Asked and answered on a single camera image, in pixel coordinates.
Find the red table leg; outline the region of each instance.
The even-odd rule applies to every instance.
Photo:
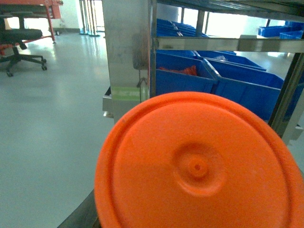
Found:
[[[48,20],[48,24],[49,24],[49,28],[51,30],[51,36],[52,36],[52,40],[55,43],[55,34],[54,34],[54,30],[53,30],[53,25],[52,25],[52,20],[51,20],[51,15],[48,11],[49,6],[46,6],[46,11],[47,11],[47,20]]]

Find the lid center knob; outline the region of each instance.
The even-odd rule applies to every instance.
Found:
[[[208,165],[202,158],[194,156],[189,160],[187,170],[190,176],[202,178],[208,172]]]

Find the stainless steel shelf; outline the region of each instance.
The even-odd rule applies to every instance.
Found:
[[[304,22],[303,0],[158,0],[158,3],[215,13]]]
[[[157,49],[303,53],[302,39],[157,37]]]

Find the chair base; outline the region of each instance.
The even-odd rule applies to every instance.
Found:
[[[28,62],[32,62],[32,63],[39,63],[39,64],[41,64],[42,70],[47,70],[48,69],[47,66],[45,65],[45,63],[47,62],[47,60],[44,59],[43,56],[20,54],[18,52],[17,47],[13,47],[13,51],[14,51],[14,54],[12,56],[3,57],[3,58],[0,59],[0,63],[4,63],[4,62],[8,62],[9,61],[9,64],[6,67],[6,72],[7,72],[7,75],[9,77],[13,76],[13,74],[10,72],[10,69],[15,64],[17,64],[18,62],[20,62],[22,60],[28,61]]]

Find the orange plastic lid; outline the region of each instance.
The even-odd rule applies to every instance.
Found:
[[[303,228],[304,184],[276,133],[242,106],[182,92],[138,105],[97,162],[103,228]]]

